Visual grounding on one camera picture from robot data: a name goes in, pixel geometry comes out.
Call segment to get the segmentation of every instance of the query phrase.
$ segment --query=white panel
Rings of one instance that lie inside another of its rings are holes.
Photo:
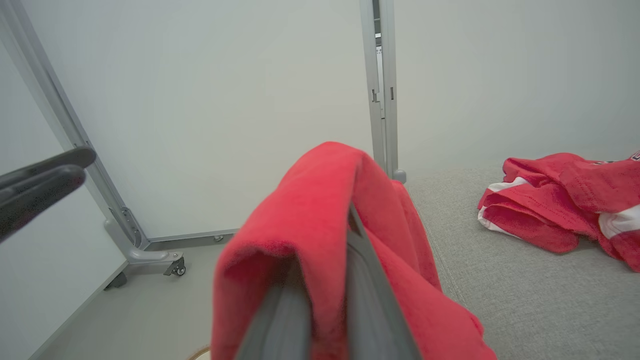
[[[322,142],[371,153],[358,1],[25,7],[150,238],[239,227]]]
[[[63,152],[2,43],[0,110],[0,174]],[[29,358],[124,263],[104,220],[81,187],[0,244],[3,359]]]
[[[395,0],[399,167],[637,150],[640,2]]]

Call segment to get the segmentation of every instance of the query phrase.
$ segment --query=red cloth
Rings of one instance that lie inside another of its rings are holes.
[[[640,152],[623,161],[574,154],[509,158],[504,182],[489,186],[478,220],[545,250],[568,252],[577,235],[640,272]]]
[[[353,201],[424,359],[495,359],[477,318],[440,289],[422,222],[401,183],[366,153],[306,153],[226,245],[214,276],[212,359],[232,359],[278,264],[295,256],[313,308],[313,359],[345,359],[346,231]]]

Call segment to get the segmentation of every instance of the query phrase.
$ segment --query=gray upholstered surface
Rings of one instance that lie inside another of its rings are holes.
[[[501,179],[495,168],[407,182],[444,292],[499,359],[640,359],[640,274],[586,240],[557,255],[485,229],[476,206]]]

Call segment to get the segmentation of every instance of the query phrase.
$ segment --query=metal bracket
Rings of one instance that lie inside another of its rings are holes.
[[[378,94],[376,89],[371,89],[371,102],[380,102],[380,100],[378,100]]]
[[[144,251],[138,249],[127,239],[120,224],[112,218],[104,222],[104,228],[125,258],[127,258],[127,261],[132,265],[173,263],[182,258],[182,252],[180,251]]]
[[[138,221],[136,217],[133,216],[131,210],[126,206],[122,206],[119,211],[112,208],[109,208],[109,210],[133,246],[144,249],[148,244],[143,244],[146,239],[142,237],[140,225],[138,225]]]

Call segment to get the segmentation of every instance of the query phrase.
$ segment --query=gray floor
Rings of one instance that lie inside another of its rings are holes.
[[[163,276],[165,266],[128,268],[129,282],[100,293],[41,359],[186,360],[210,341],[213,271],[222,248],[179,249],[182,277]]]

